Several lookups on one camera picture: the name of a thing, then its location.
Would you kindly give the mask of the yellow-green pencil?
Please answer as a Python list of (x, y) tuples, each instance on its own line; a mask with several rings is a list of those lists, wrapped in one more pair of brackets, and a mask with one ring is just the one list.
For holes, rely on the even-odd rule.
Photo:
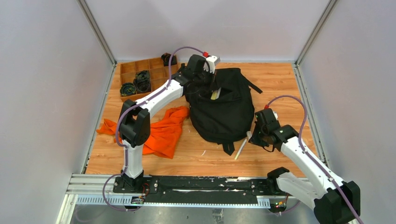
[(245, 145), (248, 143), (248, 141), (250, 140), (250, 138), (252, 137), (252, 132), (251, 131), (247, 131), (246, 132), (246, 138), (243, 140), (240, 148), (238, 149), (238, 152), (236, 154), (236, 156), (234, 157), (234, 160), (237, 160), (243, 150), (243, 148), (245, 147)]

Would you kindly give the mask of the black backpack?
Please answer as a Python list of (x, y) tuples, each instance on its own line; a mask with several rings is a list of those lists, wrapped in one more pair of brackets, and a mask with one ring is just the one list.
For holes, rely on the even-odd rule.
[(211, 99), (210, 84), (187, 84), (185, 98), (189, 103), (190, 120), (206, 141), (223, 146), (232, 155), (234, 143), (245, 138), (254, 119), (255, 107), (251, 90), (262, 90), (250, 82), (240, 68), (216, 70), (215, 84), (219, 97)]

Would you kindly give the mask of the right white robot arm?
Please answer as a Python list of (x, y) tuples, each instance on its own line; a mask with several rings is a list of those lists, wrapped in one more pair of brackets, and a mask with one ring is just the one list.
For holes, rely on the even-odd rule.
[(272, 146), (291, 159), (307, 181), (285, 167), (267, 174), (269, 193), (287, 193), (309, 207), (321, 224), (348, 224), (361, 212), (361, 191), (353, 182), (346, 182), (332, 172), (309, 149), (301, 135), (290, 125), (280, 125), (277, 114), (270, 108), (255, 113), (255, 128), (250, 143), (263, 148)]

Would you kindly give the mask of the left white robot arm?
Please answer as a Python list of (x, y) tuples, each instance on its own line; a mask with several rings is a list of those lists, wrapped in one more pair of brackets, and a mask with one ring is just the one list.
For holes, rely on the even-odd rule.
[(173, 73), (170, 79), (151, 94), (123, 103), (116, 127), (117, 143), (124, 149), (124, 165), (120, 179), (132, 193), (143, 187), (142, 150), (150, 136), (150, 120), (167, 104), (186, 95), (189, 85), (202, 86), (214, 80), (218, 56), (192, 55), (186, 65)]

